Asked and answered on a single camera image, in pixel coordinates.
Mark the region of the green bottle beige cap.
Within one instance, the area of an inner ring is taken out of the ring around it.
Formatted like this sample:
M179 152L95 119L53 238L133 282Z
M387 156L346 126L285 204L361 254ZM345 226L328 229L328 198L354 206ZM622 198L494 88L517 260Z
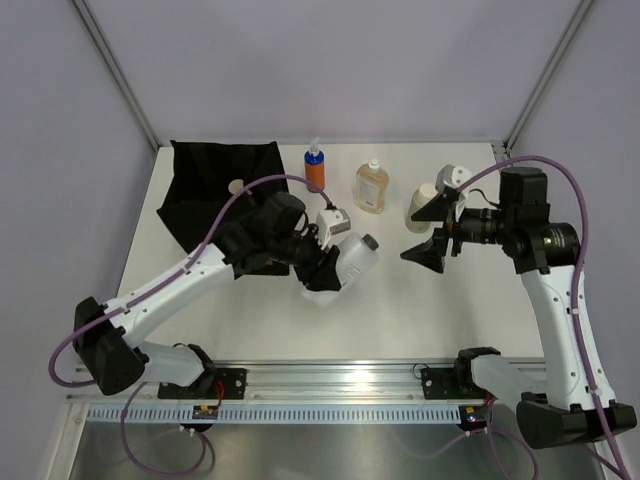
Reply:
M429 222L413 220L412 215L426 206L437 194L438 192L435 186L431 183L423 183L413 192L405 215L405 225L410 232L421 234L425 233L429 229Z

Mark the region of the beige pump bottle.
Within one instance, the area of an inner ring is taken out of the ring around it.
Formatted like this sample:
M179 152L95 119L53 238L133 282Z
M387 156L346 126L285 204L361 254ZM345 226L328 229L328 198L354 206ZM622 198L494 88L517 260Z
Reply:
M234 179L228 184L228 190L231 195L241 194L244 191L244 181L242 179Z

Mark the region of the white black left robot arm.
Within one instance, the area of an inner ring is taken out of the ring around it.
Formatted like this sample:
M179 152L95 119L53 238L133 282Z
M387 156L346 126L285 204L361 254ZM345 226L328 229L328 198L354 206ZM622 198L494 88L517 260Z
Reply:
M197 345L159 345L148 342L148 336L201 295L268 263L293 267L312 291L339 291L340 250L329 242L350 227L346 211L333 205L309 222L300 199L278 192L224 222L184 261L149 284L105 304L94 298L80 302L73 348L106 396L145 381L204 398L215 385L216 366L209 356Z

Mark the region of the white translucent bottle black cap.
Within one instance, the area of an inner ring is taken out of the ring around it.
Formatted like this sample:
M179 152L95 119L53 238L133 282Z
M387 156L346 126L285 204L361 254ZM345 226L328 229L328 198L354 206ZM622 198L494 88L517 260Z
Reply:
M341 289L337 292L311 292L305 288L302 296L319 306L327 306L344 294L350 286L368 273L379 261L379 243L370 234L360 236L350 233L338 245L340 256L337 261L337 274Z

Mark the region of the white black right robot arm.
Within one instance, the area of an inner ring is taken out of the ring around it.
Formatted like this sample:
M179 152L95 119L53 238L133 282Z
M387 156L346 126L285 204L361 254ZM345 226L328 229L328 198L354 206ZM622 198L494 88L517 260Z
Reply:
M635 428L636 412L617 400L595 346L579 265L584 244L572 225L550 221L545 173L503 169L499 201L491 209L467 207L464 185L470 178L462 166L440 170L436 196L411 217L442 225L400 256L443 273L445 257L459 255L466 243L500 246L532 304L545 379L534 380L492 347L476 347L460 351L449 372L423 368L424 394L449 387L466 397L489 394L515 414L533 449L598 442Z

